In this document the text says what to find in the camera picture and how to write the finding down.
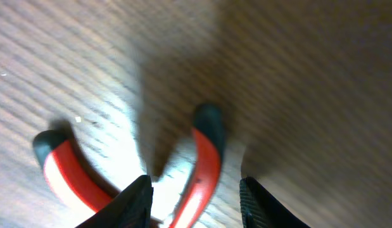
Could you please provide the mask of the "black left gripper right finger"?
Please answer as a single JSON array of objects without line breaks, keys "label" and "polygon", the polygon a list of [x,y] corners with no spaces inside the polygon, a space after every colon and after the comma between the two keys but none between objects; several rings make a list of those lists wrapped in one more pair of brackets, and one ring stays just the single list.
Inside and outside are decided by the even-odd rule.
[{"label": "black left gripper right finger", "polygon": [[240,180],[239,195],[244,228],[309,228],[253,177]]}]

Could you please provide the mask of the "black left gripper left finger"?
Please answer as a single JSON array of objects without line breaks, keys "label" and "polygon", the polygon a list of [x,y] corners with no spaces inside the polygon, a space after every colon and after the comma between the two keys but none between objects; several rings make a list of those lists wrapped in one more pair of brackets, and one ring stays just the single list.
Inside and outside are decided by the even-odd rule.
[{"label": "black left gripper left finger", "polygon": [[152,202],[151,178],[141,175],[77,228],[150,228]]}]

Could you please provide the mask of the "red black handled pliers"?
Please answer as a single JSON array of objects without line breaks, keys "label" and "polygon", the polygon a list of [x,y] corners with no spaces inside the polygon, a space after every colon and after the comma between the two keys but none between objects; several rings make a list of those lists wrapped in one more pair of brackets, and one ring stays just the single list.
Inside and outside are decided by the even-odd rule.
[{"label": "red black handled pliers", "polygon": [[[221,173],[225,129],[220,109],[209,103],[199,105],[193,115],[192,132],[197,161],[171,227],[194,225],[213,196]],[[32,146],[47,184],[60,199],[88,209],[93,216],[116,198],[89,177],[62,130],[37,134]]]}]

